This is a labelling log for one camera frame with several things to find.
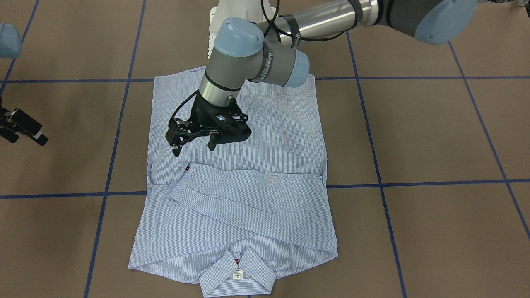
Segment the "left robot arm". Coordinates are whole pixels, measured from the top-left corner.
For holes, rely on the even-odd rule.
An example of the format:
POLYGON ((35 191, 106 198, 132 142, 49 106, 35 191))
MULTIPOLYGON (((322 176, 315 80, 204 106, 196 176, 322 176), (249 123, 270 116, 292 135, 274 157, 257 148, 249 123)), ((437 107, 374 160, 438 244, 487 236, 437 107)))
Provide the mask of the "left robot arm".
POLYGON ((174 156, 199 137, 208 149, 246 141, 251 129, 236 97, 244 83, 299 87, 310 61, 298 50, 302 42, 333 40, 358 28, 384 25, 429 45, 455 38, 471 21, 475 0, 332 0, 293 14, 265 17, 261 23, 229 17, 213 41, 191 115, 173 113, 165 135, 174 156))

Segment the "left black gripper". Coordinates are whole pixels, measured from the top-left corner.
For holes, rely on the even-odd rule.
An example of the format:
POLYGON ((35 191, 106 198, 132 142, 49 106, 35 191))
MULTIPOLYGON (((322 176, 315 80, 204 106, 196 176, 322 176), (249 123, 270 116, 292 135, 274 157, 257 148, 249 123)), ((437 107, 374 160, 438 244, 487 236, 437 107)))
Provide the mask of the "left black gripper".
POLYGON ((172 153, 177 158, 180 156, 182 147, 190 143, 197 137, 206 137, 210 135, 217 135, 220 133, 215 126, 207 126, 207 120, 201 120, 199 117, 199 107, 205 100, 199 93, 192 93, 186 98, 173 112, 168 120, 167 132, 165 138, 167 143, 172 148, 172 153), (182 109, 191 99, 194 100, 188 120, 183 120, 177 117, 177 113, 182 109))

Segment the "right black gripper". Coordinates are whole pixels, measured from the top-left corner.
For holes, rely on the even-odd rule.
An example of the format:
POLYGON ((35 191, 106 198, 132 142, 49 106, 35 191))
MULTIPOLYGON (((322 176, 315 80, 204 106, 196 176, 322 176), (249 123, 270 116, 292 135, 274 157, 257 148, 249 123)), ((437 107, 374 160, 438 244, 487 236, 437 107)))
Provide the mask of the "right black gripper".
POLYGON ((14 144, 21 135, 30 138, 43 147, 49 138, 42 133, 42 124, 21 109, 10 111, 0 107, 0 135, 6 141, 14 144))

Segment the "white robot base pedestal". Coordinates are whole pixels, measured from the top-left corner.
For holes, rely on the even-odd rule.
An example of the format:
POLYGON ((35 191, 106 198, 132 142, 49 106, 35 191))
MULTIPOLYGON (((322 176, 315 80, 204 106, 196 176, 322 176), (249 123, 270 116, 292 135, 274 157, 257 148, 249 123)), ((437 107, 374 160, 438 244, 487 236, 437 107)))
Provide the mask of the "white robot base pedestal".
POLYGON ((216 50, 229 57, 249 57, 263 47, 258 24, 277 17, 279 8, 267 0, 220 0, 210 9, 208 55, 216 50))

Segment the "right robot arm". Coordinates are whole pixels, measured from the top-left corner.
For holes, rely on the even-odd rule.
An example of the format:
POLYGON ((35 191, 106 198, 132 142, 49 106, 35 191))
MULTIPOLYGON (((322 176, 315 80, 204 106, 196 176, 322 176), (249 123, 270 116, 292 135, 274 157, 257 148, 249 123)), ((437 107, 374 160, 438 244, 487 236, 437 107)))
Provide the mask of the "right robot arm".
MULTIPOLYGON (((0 25, 0 57, 15 59, 22 51, 22 38, 19 30, 11 24, 0 25)), ((42 124, 21 109, 10 111, 0 106, 0 135, 10 143, 16 143, 21 135, 30 138, 43 147, 48 137, 42 133, 42 124)))

